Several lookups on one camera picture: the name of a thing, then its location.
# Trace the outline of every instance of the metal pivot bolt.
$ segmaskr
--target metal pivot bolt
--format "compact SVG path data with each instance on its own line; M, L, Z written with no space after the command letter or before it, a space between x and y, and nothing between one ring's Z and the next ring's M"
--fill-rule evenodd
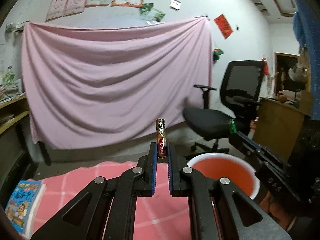
M133 173L141 173L142 172L142 168L141 167L134 167L132 169Z
M104 177L96 177L96 178L94 179L94 182L95 182L96 184L101 184L101 183L104 182Z
M221 178L220 179L220 182L224 185L228 185L230 183L230 179L228 178Z
M191 173L191 172L192 172L192 168L190 168L190 167L184 167L184 168L182 169L182 171L183 171L184 173Z

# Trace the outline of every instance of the children's book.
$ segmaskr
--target children's book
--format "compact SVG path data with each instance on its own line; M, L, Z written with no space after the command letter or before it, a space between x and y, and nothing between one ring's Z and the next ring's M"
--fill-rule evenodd
M33 233L36 213L45 192L42 181L21 180L5 208L5 213L15 229L26 239Z

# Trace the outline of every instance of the red fire extinguisher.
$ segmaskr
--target red fire extinguisher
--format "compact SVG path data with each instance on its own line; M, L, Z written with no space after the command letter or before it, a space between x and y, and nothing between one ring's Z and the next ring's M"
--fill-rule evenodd
M267 59L265 57L263 57L262 61L265 62L264 69L263 69L263 74L264 75L268 75L269 74L269 67L268 67Z

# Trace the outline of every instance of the doorway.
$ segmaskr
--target doorway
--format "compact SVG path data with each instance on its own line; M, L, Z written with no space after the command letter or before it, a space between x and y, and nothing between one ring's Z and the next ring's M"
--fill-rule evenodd
M281 90L290 90L295 92L296 90L305 90L306 85L293 81L289 77L289 69L293 68L298 63L298 55L275 53L275 92Z

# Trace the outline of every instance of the battery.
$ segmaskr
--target battery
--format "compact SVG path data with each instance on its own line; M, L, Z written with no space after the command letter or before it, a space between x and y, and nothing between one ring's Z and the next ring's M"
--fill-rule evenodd
M157 127L157 150L158 157L165 158L167 157L167 142L165 139L165 124L164 119L156 120Z

